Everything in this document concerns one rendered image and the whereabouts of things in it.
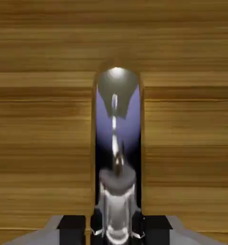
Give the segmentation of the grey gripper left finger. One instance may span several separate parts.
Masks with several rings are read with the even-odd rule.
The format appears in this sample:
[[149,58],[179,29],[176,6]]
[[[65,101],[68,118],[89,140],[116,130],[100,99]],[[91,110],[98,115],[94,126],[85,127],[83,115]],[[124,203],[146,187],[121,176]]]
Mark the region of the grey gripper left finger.
[[86,245],[85,216],[55,215],[44,228],[3,245]]

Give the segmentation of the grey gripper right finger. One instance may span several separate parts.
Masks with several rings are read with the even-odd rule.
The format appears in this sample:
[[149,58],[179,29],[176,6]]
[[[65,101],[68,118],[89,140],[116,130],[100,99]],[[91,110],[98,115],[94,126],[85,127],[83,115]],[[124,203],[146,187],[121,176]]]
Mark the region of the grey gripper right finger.
[[226,245],[210,237],[185,229],[176,216],[146,216],[144,233],[144,245]]

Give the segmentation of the light wood cabinet door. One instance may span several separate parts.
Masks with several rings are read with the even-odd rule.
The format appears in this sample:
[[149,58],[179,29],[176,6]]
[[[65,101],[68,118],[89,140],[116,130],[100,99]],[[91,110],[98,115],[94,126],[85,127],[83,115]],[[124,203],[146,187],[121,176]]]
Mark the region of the light wood cabinet door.
[[90,217],[111,65],[143,83],[143,212],[228,245],[228,0],[0,0],[0,245]]

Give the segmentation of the curved shiny metal handle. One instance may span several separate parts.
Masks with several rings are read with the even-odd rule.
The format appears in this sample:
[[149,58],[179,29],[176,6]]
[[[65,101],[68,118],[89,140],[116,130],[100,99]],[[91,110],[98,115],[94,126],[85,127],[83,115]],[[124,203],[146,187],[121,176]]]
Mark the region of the curved shiny metal handle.
[[141,245],[143,85],[128,62],[103,63],[93,84],[91,245]]

